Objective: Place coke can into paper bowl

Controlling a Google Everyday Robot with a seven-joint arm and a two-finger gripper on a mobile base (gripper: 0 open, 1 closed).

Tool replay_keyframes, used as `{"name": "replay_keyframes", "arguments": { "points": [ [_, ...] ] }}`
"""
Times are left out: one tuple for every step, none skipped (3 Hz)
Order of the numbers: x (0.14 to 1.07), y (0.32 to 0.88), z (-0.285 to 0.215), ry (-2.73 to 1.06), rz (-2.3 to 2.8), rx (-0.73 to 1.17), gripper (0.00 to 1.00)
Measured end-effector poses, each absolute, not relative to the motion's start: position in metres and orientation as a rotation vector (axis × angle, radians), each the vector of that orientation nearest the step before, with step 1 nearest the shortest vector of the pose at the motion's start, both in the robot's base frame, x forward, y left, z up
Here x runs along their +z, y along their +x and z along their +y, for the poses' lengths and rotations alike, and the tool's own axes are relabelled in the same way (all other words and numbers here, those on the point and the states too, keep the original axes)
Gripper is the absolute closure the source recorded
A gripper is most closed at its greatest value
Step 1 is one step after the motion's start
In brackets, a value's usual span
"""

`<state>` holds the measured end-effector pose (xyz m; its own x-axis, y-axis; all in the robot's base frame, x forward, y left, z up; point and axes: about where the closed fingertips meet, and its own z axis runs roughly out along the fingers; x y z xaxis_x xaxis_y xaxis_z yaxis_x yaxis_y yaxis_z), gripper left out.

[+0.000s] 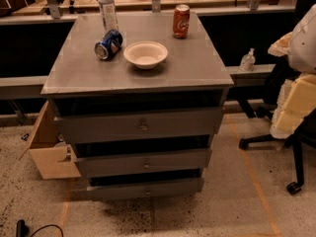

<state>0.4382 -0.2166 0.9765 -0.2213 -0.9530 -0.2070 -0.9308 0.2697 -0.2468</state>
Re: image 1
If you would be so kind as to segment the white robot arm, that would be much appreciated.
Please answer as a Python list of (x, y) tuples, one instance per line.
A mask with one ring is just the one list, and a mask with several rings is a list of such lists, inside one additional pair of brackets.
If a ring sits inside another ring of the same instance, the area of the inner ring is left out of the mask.
[(285, 80), (277, 97), (270, 134), (286, 139), (316, 108), (316, 5), (291, 32), (284, 50), (289, 66), (300, 72), (294, 81)]

